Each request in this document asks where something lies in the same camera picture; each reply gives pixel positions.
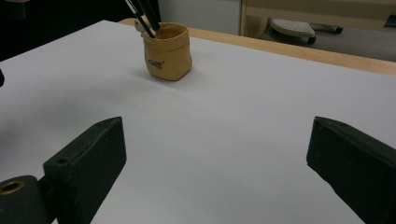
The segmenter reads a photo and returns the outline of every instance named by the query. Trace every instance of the white table surface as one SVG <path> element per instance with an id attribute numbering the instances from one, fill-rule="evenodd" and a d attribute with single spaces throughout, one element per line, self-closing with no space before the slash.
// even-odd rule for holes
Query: white table surface
<path id="1" fill-rule="evenodd" d="M 0 62 L 0 180 L 122 116 L 128 161 L 92 223 L 362 223 L 305 161 L 315 116 L 396 147 L 396 77 L 191 39 L 152 77 L 134 27 L 101 21 Z"/>

